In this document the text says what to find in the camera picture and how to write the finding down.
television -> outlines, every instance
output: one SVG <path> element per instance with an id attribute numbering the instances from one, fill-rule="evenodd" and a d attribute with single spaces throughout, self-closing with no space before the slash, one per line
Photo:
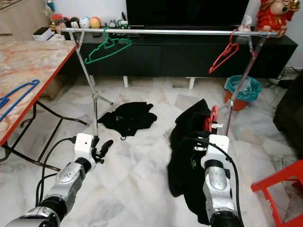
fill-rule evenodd
<path id="1" fill-rule="evenodd" d="M 126 0 L 129 26 L 240 25 L 249 0 Z"/>

crumpled black cloth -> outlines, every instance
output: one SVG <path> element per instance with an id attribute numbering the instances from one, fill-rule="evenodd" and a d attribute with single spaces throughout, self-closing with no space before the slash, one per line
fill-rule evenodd
<path id="1" fill-rule="evenodd" d="M 153 104 L 146 102 L 125 103 L 115 111 L 104 114 L 98 123 L 108 129 L 116 130 L 122 137 L 134 136 L 138 129 L 148 129 L 157 120 L 157 116 L 149 113 Z"/>
<path id="2" fill-rule="evenodd" d="M 204 99 L 182 113 L 175 121 L 177 124 L 170 136 L 172 149 L 168 165 L 169 190 L 174 197 L 184 194 L 188 208 L 198 216 L 198 222 L 209 225 L 205 209 L 206 197 L 203 193 L 205 170 L 201 167 L 202 152 L 194 151 L 195 142 L 185 137 L 208 138 L 209 131 L 204 129 L 204 121 L 210 110 Z"/>

marble floor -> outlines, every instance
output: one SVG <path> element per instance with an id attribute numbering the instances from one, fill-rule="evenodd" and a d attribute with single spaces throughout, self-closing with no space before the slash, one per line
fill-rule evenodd
<path id="1" fill-rule="evenodd" d="M 95 78 L 96 90 L 114 102 L 98 102 L 98 114 L 113 111 L 127 102 L 146 101 L 154 107 L 158 119 L 149 129 L 139 130 L 134 137 L 120 140 L 120 134 L 99 124 L 99 147 L 112 139 L 103 165 L 87 174 L 71 213 L 62 227 L 199 227 L 196 215 L 186 206 L 183 196 L 174 198 L 168 190 L 166 166 L 170 160 L 169 134 L 175 119 L 187 108 L 204 98 L 209 107 L 221 106 L 225 79 L 196 79 L 193 90 L 186 78 L 132 78 L 124 88 L 122 78 Z M 240 178 L 240 206 L 245 227 L 274 227 L 270 209 L 262 193 L 253 193 L 250 185 L 300 159 L 286 136 L 272 122 L 275 107 L 284 89 L 269 86 L 255 102 L 234 112 L 229 130 L 229 154 L 236 163 Z M 70 78 L 58 96 L 40 101 L 55 112 L 92 123 L 91 90 L 85 77 Z M 219 113 L 219 123 L 226 123 L 227 111 Z M 55 128 L 58 118 L 38 107 L 37 117 L 16 149 L 37 159 Z M 9 144 L 22 129 L 17 128 Z M 79 132 L 93 133 L 93 125 L 63 121 L 53 143 Z M 60 144 L 48 164 L 64 168 L 73 160 L 73 144 Z M 232 189 L 235 180 L 232 172 Z M 0 164 L 0 226 L 24 214 L 35 204 L 36 184 L 41 167 L 15 155 Z M 53 185 L 49 178 L 45 195 Z M 303 193 L 288 183 L 270 188 L 281 219 L 290 220 L 303 213 Z"/>

red figurine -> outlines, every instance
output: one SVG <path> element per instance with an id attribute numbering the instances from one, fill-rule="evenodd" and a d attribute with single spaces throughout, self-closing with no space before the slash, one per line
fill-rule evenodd
<path id="1" fill-rule="evenodd" d="M 255 31 L 278 32 L 278 37 L 284 36 L 286 20 L 291 21 L 299 8 L 299 0 L 261 0 Z"/>

red table trim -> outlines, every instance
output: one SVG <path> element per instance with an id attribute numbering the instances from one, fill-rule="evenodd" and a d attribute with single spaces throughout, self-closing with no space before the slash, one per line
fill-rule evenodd
<path id="1" fill-rule="evenodd" d="M 52 74 L 52 76 L 48 79 L 48 81 L 43 85 L 43 87 L 40 89 L 40 91 L 37 93 L 37 95 L 33 98 L 33 100 L 28 104 L 28 106 L 25 108 L 25 110 L 22 112 L 22 114 L 18 117 L 18 119 L 15 121 L 15 123 L 11 126 L 11 128 L 7 131 L 7 133 L 4 135 L 4 137 L 0 140 L 0 146 L 3 145 L 9 136 L 13 133 L 13 131 L 17 128 L 21 120 L 24 118 L 24 116 L 27 114 L 27 112 L 30 110 L 30 108 L 34 105 L 34 103 L 38 100 L 38 98 L 41 96 L 41 94 L 45 91 L 47 86 L 50 84 L 50 82 L 54 79 L 54 77 L 57 75 L 59 70 L 62 68 L 62 66 L 66 63 L 66 61 L 70 58 L 72 53 L 75 51 L 76 47 L 74 47 L 71 52 L 65 57 L 65 59 L 61 62 L 59 67 L 56 69 L 56 71 Z"/>

